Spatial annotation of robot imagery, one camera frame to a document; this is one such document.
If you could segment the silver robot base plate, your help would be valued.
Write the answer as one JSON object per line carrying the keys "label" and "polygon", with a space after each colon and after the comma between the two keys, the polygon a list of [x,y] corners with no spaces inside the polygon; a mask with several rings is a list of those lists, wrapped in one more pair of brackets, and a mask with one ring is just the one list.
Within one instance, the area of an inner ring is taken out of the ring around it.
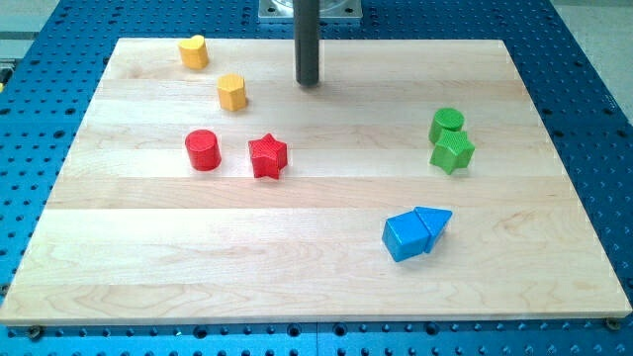
{"label": "silver robot base plate", "polygon": [[[323,20],[360,21],[363,18],[361,0],[319,0]],[[292,0],[259,0],[258,18],[264,22],[287,23],[293,18]]]}

